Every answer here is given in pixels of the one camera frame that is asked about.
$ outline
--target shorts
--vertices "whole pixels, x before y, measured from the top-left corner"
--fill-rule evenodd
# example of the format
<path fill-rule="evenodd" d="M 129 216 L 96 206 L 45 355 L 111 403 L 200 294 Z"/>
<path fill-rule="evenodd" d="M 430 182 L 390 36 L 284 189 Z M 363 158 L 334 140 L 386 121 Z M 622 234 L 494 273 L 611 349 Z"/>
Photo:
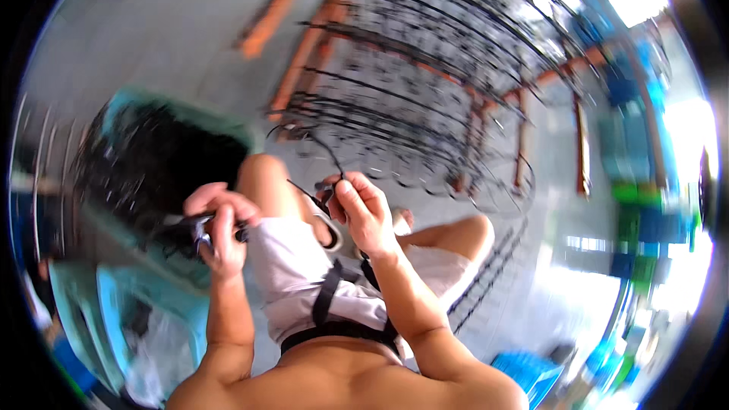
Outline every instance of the shorts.
<path fill-rule="evenodd" d="M 478 271 L 462 255 L 442 249 L 411 245 L 406 257 L 444 310 L 463 294 Z M 280 346 L 288 336 L 313 328 L 311 307 L 332 258 L 316 240 L 311 225 L 296 218 L 263 218 L 249 230 L 247 260 L 262 292 L 271 339 Z M 329 320 L 352 320 L 382 331 L 387 321 L 382 294 L 364 276 L 355 283 L 342 280 Z"/>

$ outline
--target harness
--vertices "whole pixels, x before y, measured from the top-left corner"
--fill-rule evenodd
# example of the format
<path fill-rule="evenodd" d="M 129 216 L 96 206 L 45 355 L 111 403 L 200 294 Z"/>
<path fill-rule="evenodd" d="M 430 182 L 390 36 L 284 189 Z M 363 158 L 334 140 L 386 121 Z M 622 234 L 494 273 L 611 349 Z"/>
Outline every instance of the harness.
<path fill-rule="evenodd" d="M 372 265 L 369 264 L 369 257 L 365 253 L 362 253 L 362 258 L 363 260 L 360 265 L 362 274 L 369 281 L 369 284 L 379 291 L 380 286 L 377 283 L 375 271 L 372 269 Z M 281 343 L 281 354 L 283 355 L 287 350 L 298 344 L 317 337 L 345 336 L 379 342 L 399 357 L 395 343 L 397 330 L 389 317 L 385 323 L 385 329 L 382 331 L 350 320 L 327 321 L 329 308 L 332 305 L 332 300 L 339 286 L 339 282 L 346 280 L 347 282 L 354 283 L 359 277 L 360 275 L 357 272 L 344 268 L 339 259 L 336 259 L 332 268 L 324 276 L 321 287 L 319 288 L 319 295 L 316 296 L 314 305 L 311 307 L 311 317 L 314 319 L 315 326 L 287 337 Z"/>

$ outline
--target concrete floor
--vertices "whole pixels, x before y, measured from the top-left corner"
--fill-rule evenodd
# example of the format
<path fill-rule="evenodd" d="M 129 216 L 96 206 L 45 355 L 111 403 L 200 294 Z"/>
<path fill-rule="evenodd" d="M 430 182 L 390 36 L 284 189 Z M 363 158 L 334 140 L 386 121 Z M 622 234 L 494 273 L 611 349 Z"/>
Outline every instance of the concrete floor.
<path fill-rule="evenodd" d="M 295 47 L 300 27 L 320 0 L 297 0 L 260 57 L 243 60 L 232 42 L 262 0 L 64 0 L 50 19 L 25 76 L 30 109 L 55 105 L 60 123 L 89 121 L 124 84 L 139 84 L 172 95 L 214 103 L 242 115 L 267 131 L 262 112 Z M 485 362 L 503 350 L 547 354 L 560 342 L 575 342 L 586 356 L 602 336 L 617 295 L 618 281 L 601 274 L 609 269 L 615 206 L 599 167 L 597 135 L 590 135 L 593 196 L 575 193 L 576 137 L 571 105 L 554 91 L 552 106 L 529 105 L 534 123 L 529 160 L 537 189 L 529 227 L 515 259 L 460 332 L 463 342 Z M 596 105 L 586 105 L 588 127 L 606 108 L 595 87 Z M 267 142 L 303 186 L 333 172 L 324 160 L 304 162 L 294 144 Z M 471 205 L 434 199 L 384 181 L 391 205 L 412 209 L 420 228 L 475 213 Z M 493 216 L 499 238 L 520 221 Z M 604 240 L 606 251 L 574 246 L 574 238 Z M 251 276 L 246 273 L 246 280 Z M 268 338 L 262 302 L 250 281 L 250 301 L 259 336 L 254 374 L 278 360 Z"/>

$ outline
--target man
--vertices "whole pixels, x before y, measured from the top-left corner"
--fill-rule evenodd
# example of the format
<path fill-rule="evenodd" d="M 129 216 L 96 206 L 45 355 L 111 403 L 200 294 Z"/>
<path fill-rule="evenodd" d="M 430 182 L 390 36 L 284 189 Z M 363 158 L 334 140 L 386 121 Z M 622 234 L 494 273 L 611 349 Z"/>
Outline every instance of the man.
<path fill-rule="evenodd" d="M 208 350 L 168 409 L 529 407 L 511 378 L 456 339 L 445 314 L 493 244 L 485 217 L 396 237 L 387 200 L 366 177 L 327 178 L 336 184 L 332 216 L 369 256 L 381 292 L 363 279 L 334 278 L 322 311 L 317 298 L 331 287 L 332 261 L 287 179 L 283 163 L 257 154 L 243 162 L 236 192 L 214 183 L 187 199 L 187 215 L 216 212 L 214 250 L 202 251 L 212 272 Z M 269 332 L 284 350 L 276 367 L 252 378 L 254 326 L 241 273 L 246 245 L 233 239 L 236 219 L 249 224 L 249 259 Z M 326 320 L 315 323 L 317 313 Z M 396 341 L 383 334 L 395 330 L 402 337 Z M 402 365 L 405 343 L 421 374 Z"/>

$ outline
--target right hand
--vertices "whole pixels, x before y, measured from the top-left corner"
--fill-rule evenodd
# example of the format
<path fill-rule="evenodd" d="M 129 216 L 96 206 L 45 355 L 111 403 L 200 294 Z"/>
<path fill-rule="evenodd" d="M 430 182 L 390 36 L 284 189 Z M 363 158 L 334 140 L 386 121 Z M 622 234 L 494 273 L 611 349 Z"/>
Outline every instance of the right hand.
<path fill-rule="evenodd" d="M 200 248 L 212 277 L 227 282 L 241 278 L 246 261 L 246 245 L 235 240 L 236 221 L 255 227 L 261 221 L 260 210 L 245 196 L 227 189 L 226 183 L 210 183 L 199 187 L 183 204 L 185 215 L 215 213 L 210 238 L 213 250 Z"/>
<path fill-rule="evenodd" d="M 360 172 L 347 172 L 346 179 L 331 175 L 323 180 L 335 185 L 328 203 L 332 218 L 349 227 L 352 240 L 371 259 L 388 256 L 399 244 L 392 230 L 392 215 L 385 194 Z"/>

